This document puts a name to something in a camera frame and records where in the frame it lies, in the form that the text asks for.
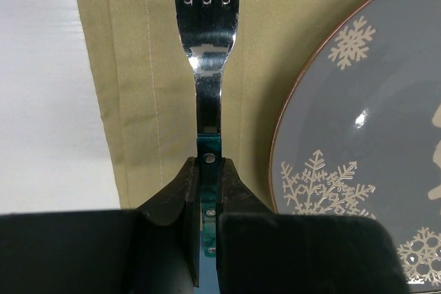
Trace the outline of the grey reindeer plate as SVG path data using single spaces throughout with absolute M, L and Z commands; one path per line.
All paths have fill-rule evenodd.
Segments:
M 440 292 L 440 0 L 368 0 L 284 102 L 269 187 L 282 214 L 364 216 L 412 293 Z

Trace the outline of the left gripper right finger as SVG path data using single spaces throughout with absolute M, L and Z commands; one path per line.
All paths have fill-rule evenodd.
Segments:
M 392 239 L 359 216 L 268 209 L 224 159 L 218 177 L 216 269 L 221 293 L 408 293 Z

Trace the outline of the blue beige checked placemat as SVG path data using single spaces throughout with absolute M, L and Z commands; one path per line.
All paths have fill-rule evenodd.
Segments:
M 174 0 L 77 0 L 121 206 L 137 207 L 196 153 L 192 69 Z M 271 202 L 274 125 L 317 46 L 365 0 L 240 0 L 225 68 L 223 155 Z

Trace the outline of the fork with teal handle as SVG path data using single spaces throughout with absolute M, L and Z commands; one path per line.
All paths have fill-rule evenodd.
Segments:
M 216 255 L 223 72 L 236 42 L 239 2 L 175 0 L 179 38 L 192 67 L 195 84 L 203 249 L 209 258 Z

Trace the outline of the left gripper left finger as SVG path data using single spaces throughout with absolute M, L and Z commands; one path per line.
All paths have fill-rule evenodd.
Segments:
M 135 209 L 1 217 L 2 293 L 193 293 L 199 285 L 198 168 Z

